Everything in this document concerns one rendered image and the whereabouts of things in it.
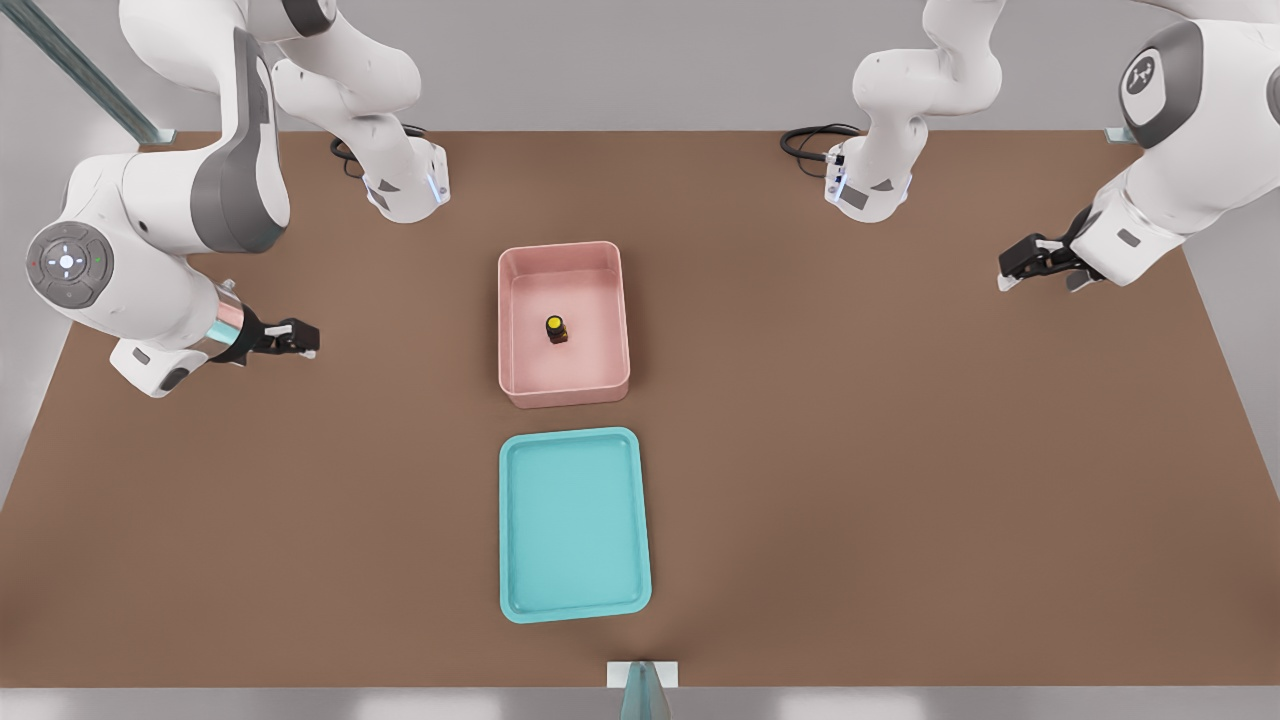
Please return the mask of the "pink plastic box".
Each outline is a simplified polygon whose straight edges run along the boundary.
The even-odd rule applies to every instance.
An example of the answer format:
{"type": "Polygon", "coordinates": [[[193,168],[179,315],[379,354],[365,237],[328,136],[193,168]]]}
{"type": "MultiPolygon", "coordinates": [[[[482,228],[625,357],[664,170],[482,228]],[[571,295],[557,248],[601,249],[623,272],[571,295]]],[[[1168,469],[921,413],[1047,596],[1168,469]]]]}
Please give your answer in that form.
{"type": "Polygon", "coordinates": [[[507,249],[498,259],[497,357],[516,407],[614,402],[631,375],[625,283],[614,243],[593,241],[507,249]],[[564,319],[553,345],[544,324],[564,319]]]}

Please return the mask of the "pale blue-green tray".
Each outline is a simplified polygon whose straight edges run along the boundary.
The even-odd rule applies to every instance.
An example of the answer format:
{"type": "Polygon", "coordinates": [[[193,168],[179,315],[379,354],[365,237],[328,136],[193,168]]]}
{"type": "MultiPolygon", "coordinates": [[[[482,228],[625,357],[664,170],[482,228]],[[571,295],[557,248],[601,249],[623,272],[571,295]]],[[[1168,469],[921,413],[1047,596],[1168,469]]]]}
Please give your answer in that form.
{"type": "Polygon", "coordinates": [[[516,624],[639,612],[652,598],[643,464],[625,427],[521,434],[499,452],[499,605],[516,624]]]}

